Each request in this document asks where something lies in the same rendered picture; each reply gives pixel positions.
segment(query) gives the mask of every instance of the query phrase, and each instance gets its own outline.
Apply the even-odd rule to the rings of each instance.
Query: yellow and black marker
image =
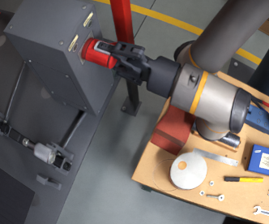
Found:
[[[262,183],[263,178],[224,177],[226,182]]]

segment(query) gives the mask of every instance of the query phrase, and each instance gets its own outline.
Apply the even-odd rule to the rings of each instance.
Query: red cylinder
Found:
[[[94,62],[102,67],[112,69],[113,67],[115,67],[117,59],[113,58],[110,55],[95,51],[94,46],[98,41],[98,39],[94,38],[89,38],[86,41],[82,49],[82,59],[85,59],[89,62]]]

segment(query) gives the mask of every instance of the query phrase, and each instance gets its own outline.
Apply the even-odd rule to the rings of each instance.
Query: yellow floor line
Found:
[[[109,0],[92,0],[92,1],[110,4]],[[161,14],[159,12],[146,9],[144,7],[141,7],[141,6],[131,4],[131,10],[133,12],[152,17],[153,19],[158,19],[158,20],[161,20],[165,23],[172,24],[172,25],[177,26],[179,28],[185,29],[188,32],[192,32],[196,35],[201,35],[201,33],[203,32],[203,30],[201,28],[197,28],[194,25],[180,21],[179,19],[175,19],[171,16],[164,15],[164,14]],[[257,65],[262,61],[261,58],[258,58],[258,57],[254,56],[253,54],[251,54],[243,49],[239,49],[236,53],[238,55],[242,56],[243,58],[246,58]]]

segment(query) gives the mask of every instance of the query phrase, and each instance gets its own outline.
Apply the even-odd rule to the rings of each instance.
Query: metal ruler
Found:
[[[207,158],[210,158],[212,160],[215,160],[215,161],[218,161],[218,162],[222,162],[222,163],[227,164],[227,165],[230,165],[230,166],[237,167],[237,165],[238,165],[238,161],[235,160],[235,159],[232,159],[232,158],[229,158],[229,157],[220,156],[220,155],[217,155],[217,154],[214,154],[214,153],[210,153],[210,152],[207,152],[207,151],[202,150],[202,149],[194,148],[193,153],[197,153],[198,155],[200,155],[202,157],[207,157]]]

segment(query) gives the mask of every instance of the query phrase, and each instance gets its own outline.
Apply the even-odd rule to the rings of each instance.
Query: white label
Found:
[[[262,153],[259,167],[265,170],[269,170],[269,154],[268,153]]]

